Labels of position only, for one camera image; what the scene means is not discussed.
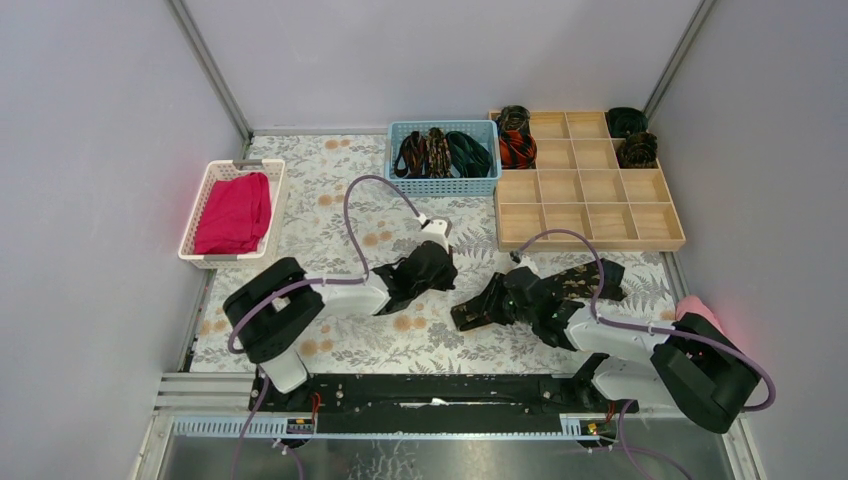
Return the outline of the dark floral necktie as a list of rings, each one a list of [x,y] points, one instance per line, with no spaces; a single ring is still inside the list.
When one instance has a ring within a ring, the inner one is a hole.
[[[498,273],[492,275],[481,293],[451,308],[451,318],[458,330],[468,331],[489,324],[497,324],[486,318],[486,300],[494,292],[495,275]],[[599,298],[602,300],[621,302],[627,297],[622,286],[624,273],[624,266],[603,259],[600,264],[590,261],[540,278],[544,281],[544,285],[558,297],[580,302],[582,299],[592,298],[596,292],[599,292]]]

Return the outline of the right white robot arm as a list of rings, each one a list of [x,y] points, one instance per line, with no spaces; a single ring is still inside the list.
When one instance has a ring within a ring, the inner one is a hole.
[[[622,269],[607,261],[542,278],[528,264],[496,273],[482,294],[489,323],[525,324],[542,343],[587,352],[575,402],[597,412],[611,400],[676,408],[705,430],[725,433],[753,410],[749,399],[770,382],[763,369],[699,313],[673,321],[604,317],[600,300],[620,300]]]

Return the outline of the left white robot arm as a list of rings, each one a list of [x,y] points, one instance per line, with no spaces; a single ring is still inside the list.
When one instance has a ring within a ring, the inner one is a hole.
[[[452,248],[430,240],[366,278],[309,277],[295,258],[282,258],[224,301],[234,334],[228,348],[264,373],[282,408],[296,411],[309,401],[311,387],[295,343],[314,320],[394,314],[429,290],[454,289],[457,274]]]

